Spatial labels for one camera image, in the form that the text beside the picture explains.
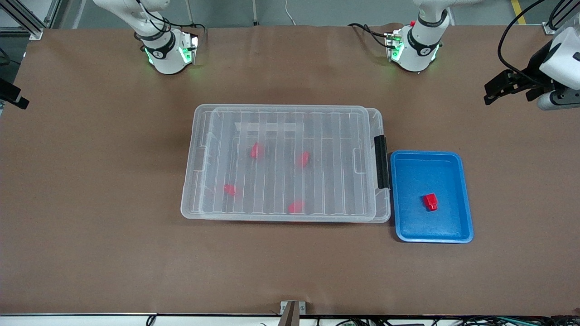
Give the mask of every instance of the plastic container lid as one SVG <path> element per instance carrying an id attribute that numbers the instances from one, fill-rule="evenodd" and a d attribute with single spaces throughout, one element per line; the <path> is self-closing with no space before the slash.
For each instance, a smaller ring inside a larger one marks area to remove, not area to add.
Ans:
<path id="1" fill-rule="evenodd" d="M 380 113 L 359 106 L 203 104 L 193 120 L 182 214 L 385 222 L 389 189 L 376 186 L 372 141 L 380 134 Z"/>

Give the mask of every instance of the red plastic part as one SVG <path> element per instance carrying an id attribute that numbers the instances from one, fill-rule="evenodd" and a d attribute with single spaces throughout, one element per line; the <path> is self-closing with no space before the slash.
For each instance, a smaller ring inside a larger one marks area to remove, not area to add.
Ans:
<path id="1" fill-rule="evenodd" d="M 258 143 L 255 143 L 254 146 L 252 146 L 252 151 L 250 152 L 250 156 L 252 158 L 260 158 L 260 157 L 264 156 L 264 147 Z"/>
<path id="2" fill-rule="evenodd" d="M 302 153 L 302 155 L 300 156 L 300 161 L 298 162 L 298 164 L 305 168 L 306 165 L 308 165 L 308 160 L 310 159 L 310 153 L 308 153 L 307 151 L 304 151 Z"/>
<path id="3" fill-rule="evenodd" d="M 225 191 L 226 194 L 235 197 L 235 187 L 231 184 L 226 184 L 225 186 L 223 186 L 223 191 Z"/>
<path id="4" fill-rule="evenodd" d="M 423 196 L 423 202 L 425 203 L 425 206 L 427 206 L 428 210 L 432 212 L 437 210 L 437 197 L 435 197 L 435 194 L 428 194 Z"/>
<path id="5" fill-rule="evenodd" d="M 288 213 L 290 213 L 290 214 L 302 213 L 303 209 L 304 209 L 304 202 L 301 200 L 297 200 L 288 206 Z"/>

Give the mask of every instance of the blue tray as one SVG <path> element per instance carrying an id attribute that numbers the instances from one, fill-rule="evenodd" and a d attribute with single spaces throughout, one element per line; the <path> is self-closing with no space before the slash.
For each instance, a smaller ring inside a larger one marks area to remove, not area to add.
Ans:
<path id="1" fill-rule="evenodd" d="M 390 157 L 395 228 L 401 240 L 464 244 L 473 225 L 459 155 L 436 151 L 395 151 Z M 434 193 L 436 211 L 423 196 Z"/>

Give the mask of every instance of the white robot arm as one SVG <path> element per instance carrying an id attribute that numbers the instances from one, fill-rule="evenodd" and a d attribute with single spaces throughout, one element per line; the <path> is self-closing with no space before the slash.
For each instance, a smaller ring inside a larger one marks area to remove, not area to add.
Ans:
<path id="1" fill-rule="evenodd" d="M 441 37 L 450 23 L 447 8 L 481 0 L 413 0 L 419 7 L 417 21 L 387 36 L 390 60 L 408 71 L 422 71 L 435 59 Z"/>
<path id="2" fill-rule="evenodd" d="M 171 28 L 158 12 L 169 0 L 93 0 L 95 4 L 121 18 L 145 45 L 149 62 L 162 74 L 176 74 L 194 62 L 197 37 Z"/>
<path id="3" fill-rule="evenodd" d="M 580 14 L 557 29 L 521 71 L 511 67 L 485 85 L 486 105 L 500 97 L 527 91 L 541 110 L 580 107 Z"/>

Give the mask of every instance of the black latch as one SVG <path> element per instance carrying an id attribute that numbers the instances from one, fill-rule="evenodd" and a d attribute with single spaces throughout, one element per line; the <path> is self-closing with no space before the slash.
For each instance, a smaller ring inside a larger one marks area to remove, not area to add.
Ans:
<path id="1" fill-rule="evenodd" d="M 20 96 L 20 88 L 0 78 L 0 100 L 7 101 L 25 110 L 28 100 Z"/>
<path id="2" fill-rule="evenodd" d="M 376 176 L 379 189 L 389 187 L 389 162 L 387 160 L 387 141 L 384 135 L 375 137 Z"/>

